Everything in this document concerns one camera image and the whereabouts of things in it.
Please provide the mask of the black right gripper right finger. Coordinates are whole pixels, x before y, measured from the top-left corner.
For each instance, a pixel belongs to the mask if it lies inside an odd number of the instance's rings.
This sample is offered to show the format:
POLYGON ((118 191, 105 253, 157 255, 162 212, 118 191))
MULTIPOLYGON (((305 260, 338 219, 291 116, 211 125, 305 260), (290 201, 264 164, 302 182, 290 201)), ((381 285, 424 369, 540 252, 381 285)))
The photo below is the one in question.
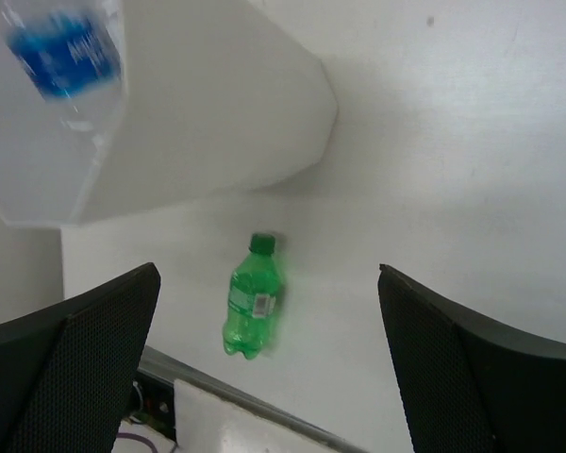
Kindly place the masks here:
POLYGON ((393 267, 378 296, 416 452, 566 452, 566 344, 453 302, 393 267))

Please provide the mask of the green plastic soda bottle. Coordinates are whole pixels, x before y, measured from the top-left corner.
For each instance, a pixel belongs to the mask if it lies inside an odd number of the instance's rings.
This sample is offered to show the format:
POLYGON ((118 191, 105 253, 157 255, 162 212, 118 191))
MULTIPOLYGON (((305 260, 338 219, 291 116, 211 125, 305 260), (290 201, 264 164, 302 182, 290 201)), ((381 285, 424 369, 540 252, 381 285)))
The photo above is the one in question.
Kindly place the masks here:
POLYGON ((231 274, 222 330, 228 356, 241 354, 253 360, 273 339, 277 302, 283 290, 275 247, 274 235, 254 233, 248 255, 231 274))

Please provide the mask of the clear bottle blue label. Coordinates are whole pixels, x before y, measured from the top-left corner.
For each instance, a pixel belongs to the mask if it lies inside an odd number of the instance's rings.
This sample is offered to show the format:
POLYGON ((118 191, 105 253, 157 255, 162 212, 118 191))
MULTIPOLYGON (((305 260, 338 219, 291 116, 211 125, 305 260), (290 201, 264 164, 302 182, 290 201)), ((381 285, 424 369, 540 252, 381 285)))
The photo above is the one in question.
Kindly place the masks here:
POLYGON ((0 1, 0 38, 34 94, 11 125, 26 143, 101 163, 125 105, 119 1, 0 1))

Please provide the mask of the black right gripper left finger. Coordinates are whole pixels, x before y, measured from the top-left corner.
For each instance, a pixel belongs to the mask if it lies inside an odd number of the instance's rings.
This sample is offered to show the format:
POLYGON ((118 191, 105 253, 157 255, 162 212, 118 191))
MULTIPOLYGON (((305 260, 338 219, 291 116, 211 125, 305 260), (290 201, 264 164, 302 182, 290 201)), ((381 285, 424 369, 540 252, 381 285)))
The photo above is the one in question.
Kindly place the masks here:
POLYGON ((0 324, 0 452, 109 452, 158 303, 145 263, 0 324))

